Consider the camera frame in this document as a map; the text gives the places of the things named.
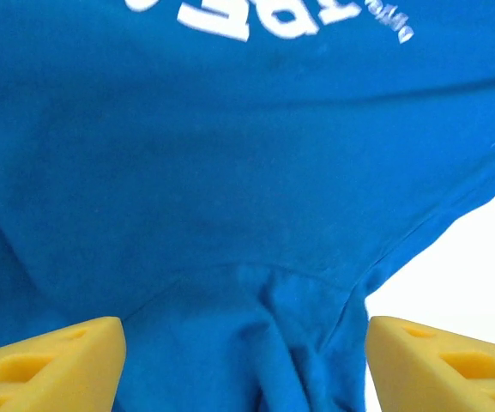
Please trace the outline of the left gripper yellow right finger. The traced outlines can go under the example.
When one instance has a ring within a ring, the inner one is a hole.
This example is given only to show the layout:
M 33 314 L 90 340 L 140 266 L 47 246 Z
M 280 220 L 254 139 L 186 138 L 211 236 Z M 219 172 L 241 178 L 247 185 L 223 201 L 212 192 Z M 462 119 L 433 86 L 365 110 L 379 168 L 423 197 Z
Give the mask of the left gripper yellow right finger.
M 495 412 L 494 343 L 377 316 L 365 353 L 382 412 Z

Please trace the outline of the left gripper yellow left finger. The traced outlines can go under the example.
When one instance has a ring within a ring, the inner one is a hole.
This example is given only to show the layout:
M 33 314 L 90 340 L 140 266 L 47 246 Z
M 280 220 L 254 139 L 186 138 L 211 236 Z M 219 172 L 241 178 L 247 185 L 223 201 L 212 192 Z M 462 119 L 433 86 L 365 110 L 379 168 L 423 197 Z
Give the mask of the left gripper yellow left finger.
M 125 356 L 116 317 L 0 347 L 0 412 L 112 412 Z

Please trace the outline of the blue printed t-shirt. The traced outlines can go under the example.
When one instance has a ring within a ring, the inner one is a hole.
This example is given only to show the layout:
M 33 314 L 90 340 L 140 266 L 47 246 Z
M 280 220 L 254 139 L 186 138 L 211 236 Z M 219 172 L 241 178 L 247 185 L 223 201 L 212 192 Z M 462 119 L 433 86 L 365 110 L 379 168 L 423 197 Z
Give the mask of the blue printed t-shirt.
M 0 0 L 0 347 L 119 317 L 118 412 L 365 412 L 494 196 L 495 0 Z

